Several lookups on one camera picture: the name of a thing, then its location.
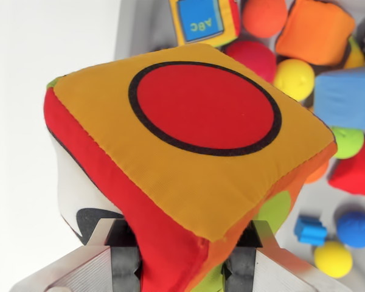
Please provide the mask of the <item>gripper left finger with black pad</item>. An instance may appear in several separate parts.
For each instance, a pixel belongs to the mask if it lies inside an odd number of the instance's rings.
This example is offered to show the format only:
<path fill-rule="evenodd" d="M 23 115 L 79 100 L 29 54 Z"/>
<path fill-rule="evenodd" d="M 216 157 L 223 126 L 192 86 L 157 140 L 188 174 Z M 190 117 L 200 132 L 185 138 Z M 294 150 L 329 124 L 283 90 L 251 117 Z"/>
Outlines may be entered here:
<path fill-rule="evenodd" d="M 14 284 L 12 291 L 140 291 L 141 255 L 123 218 L 104 218 L 87 245 Z"/>

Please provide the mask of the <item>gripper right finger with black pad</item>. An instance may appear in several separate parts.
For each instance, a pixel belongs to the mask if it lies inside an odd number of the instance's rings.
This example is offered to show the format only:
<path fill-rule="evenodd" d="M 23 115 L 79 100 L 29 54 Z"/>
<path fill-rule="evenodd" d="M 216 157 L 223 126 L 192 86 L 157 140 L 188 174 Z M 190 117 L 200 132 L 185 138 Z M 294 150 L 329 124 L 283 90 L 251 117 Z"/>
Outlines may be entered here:
<path fill-rule="evenodd" d="M 224 290 L 350 291 L 313 265 L 282 249 L 266 221 L 252 220 L 223 264 Z"/>

